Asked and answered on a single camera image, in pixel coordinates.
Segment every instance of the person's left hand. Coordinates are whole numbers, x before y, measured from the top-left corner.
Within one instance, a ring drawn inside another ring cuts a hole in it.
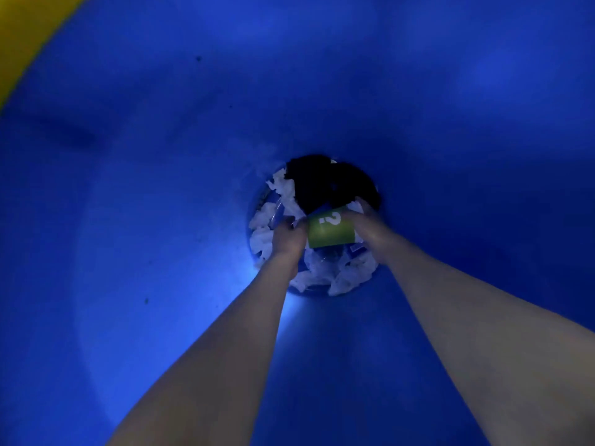
[[[272,236],[272,255],[286,260],[287,264],[298,273],[298,262],[302,257],[308,239],[308,222],[302,219],[292,227],[293,218],[287,217],[277,226]]]

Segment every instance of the green card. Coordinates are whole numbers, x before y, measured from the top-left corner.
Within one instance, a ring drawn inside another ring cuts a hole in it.
[[[342,216],[346,210],[346,207],[341,207],[308,217],[310,247],[338,246],[355,242],[353,223]]]

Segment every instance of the black cloth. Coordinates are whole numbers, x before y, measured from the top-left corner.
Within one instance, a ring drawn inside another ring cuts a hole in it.
[[[286,179],[293,179],[296,202],[308,215],[325,203],[339,208],[353,202],[356,196],[378,210],[381,197],[371,178],[348,163],[331,163],[324,155],[307,155],[287,163]]]

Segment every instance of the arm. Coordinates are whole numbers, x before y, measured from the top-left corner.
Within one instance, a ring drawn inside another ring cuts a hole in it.
[[[306,225],[282,223],[257,277],[141,398],[109,446],[248,445]]]
[[[365,202],[350,213],[391,269],[494,445],[595,444],[595,334],[425,254]]]

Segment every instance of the yellow plastic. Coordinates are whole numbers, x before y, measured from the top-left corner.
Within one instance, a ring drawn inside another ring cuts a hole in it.
[[[41,47],[83,0],[0,0],[0,107]]]

